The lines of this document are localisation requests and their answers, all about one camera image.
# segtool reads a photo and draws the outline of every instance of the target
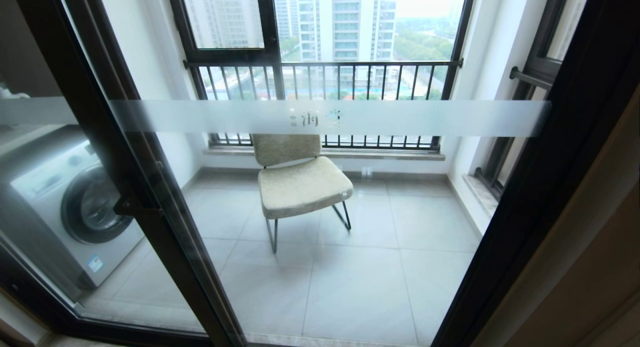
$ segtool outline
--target sky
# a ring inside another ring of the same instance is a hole
[[[398,19],[420,17],[448,17],[451,6],[462,10],[464,0],[396,0],[395,16]]]

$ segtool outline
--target washing machine label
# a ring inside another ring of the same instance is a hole
[[[98,257],[98,255],[93,255],[89,261],[86,263],[87,266],[89,266],[89,268],[91,268],[91,271],[93,271],[94,273],[100,271],[100,269],[105,265],[103,263],[103,261],[100,259],[100,257]]]

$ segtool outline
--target chair backrest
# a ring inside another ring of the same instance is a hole
[[[255,160],[261,166],[313,158],[320,155],[318,134],[252,134]]]

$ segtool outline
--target beige upholstered chair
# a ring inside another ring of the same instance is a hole
[[[262,212],[267,220],[271,249],[278,247],[278,220],[332,206],[347,228],[352,229],[345,201],[354,194],[354,185],[327,157],[320,157],[317,134],[254,134],[255,159],[264,167],[258,174]],[[267,168],[281,163],[313,158],[286,167]],[[342,202],[343,215],[336,208]],[[269,220],[275,220],[274,234]]]

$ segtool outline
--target balcony railing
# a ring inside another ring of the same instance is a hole
[[[455,60],[393,62],[282,62],[187,64],[198,75],[199,98],[208,100],[440,100]],[[210,135],[211,146],[252,146],[249,133]],[[440,151],[432,135],[323,135],[322,146],[346,149]]]

